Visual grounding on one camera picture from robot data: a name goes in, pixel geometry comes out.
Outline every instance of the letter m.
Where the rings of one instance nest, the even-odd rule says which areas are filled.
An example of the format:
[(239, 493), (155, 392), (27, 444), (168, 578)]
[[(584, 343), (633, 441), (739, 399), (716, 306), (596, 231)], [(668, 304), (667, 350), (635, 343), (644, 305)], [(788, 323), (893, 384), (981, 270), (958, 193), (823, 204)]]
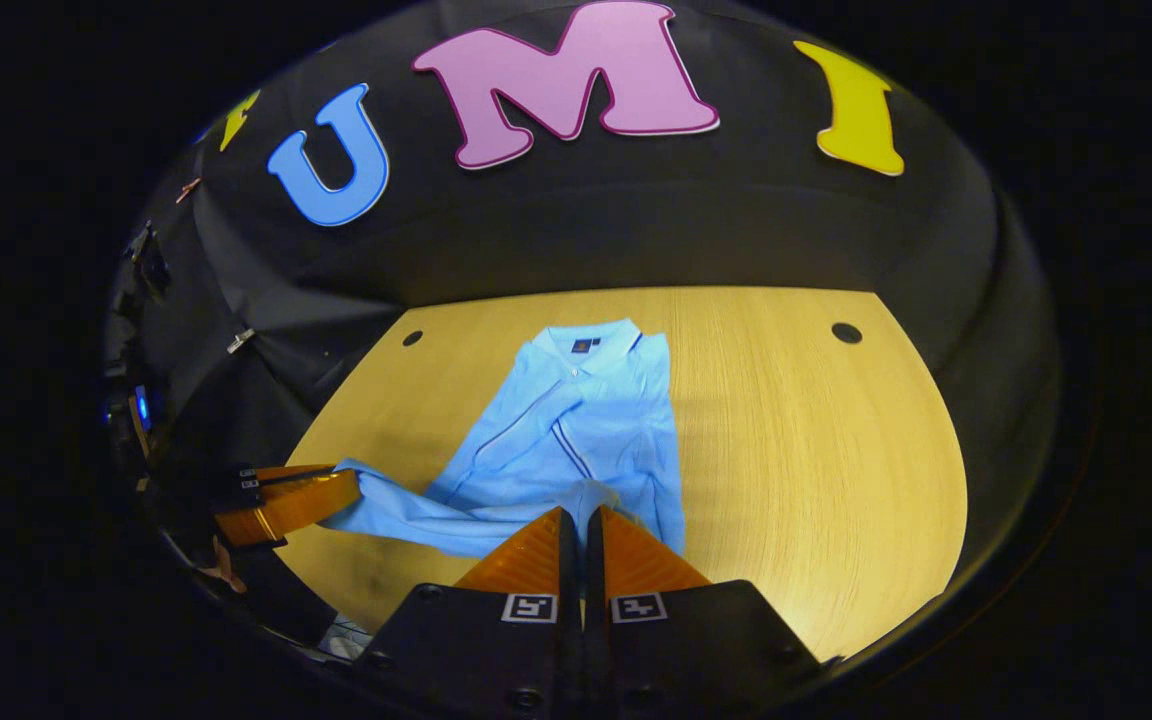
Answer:
[(475, 29), (426, 51), (412, 68), (433, 70), (444, 83), (465, 135), (456, 161), (470, 170), (531, 149), (531, 132), (509, 124), (500, 97), (562, 141), (575, 141), (599, 73), (612, 96), (599, 118), (609, 132), (705, 132), (718, 127), (718, 111), (687, 77), (666, 26), (672, 17), (672, 9), (657, 3), (582, 5), (553, 53), (494, 29)]

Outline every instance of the polo shirt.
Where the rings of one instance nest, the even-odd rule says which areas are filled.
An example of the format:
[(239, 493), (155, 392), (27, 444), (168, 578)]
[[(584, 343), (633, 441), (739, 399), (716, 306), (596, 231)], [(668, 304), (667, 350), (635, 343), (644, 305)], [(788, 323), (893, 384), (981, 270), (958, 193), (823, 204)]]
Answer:
[(584, 544), (599, 505), (682, 555), (669, 347), (631, 320), (552, 327), (525, 342), (447, 468), (416, 495), (357, 460), (362, 498), (321, 525), (480, 558), (561, 505)]

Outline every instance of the wooden table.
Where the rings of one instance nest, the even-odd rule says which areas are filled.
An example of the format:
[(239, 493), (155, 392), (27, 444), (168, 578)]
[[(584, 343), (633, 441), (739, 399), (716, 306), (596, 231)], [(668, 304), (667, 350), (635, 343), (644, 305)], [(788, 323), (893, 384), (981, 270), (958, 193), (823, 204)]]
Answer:
[[(637, 288), (408, 310), (288, 464), (356, 457), (422, 492), (522, 343), (622, 318), (668, 338), (696, 569), (753, 582), (819, 659), (859, 651), (943, 591), (967, 523), (963, 458), (937, 385), (873, 293)], [(838, 340), (835, 323), (863, 340)], [(412, 585), (452, 584), (475, 562), (318, 526), (288, 543), (279, 556), (370, 630)]]

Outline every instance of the black background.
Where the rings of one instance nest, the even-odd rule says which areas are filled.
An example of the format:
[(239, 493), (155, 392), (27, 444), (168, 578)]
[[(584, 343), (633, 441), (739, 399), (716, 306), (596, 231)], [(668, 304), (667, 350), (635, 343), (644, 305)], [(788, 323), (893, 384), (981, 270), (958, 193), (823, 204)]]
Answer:
[[(100, 306), (175, 152), (266, 74), (397, 3), (0, 8), (0, 703), (346, 712), (191, 597), (100, 487)], [(858, 717), (1152, 717), (1152, 3), (787, 3), (941, 111), (1100, 320), (1101, 439), (1046, 551)]]

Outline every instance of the blue letter u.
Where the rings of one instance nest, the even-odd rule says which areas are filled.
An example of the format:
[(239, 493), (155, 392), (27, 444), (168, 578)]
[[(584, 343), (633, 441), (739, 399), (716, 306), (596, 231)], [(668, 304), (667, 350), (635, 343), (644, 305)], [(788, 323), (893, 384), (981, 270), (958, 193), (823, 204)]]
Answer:
[(371, 210), (389, 181), (389, 158), (362, 108), (366, 83), (349, 88), (319, 109), (314, 122), (332, 126), (353, 160), (353, 177), (328, 190), (305, 157), (305, 131), (293, 132), (270, 156), (270, 173), (283, 183), (291, 202), (311, 223), (343, 225)]

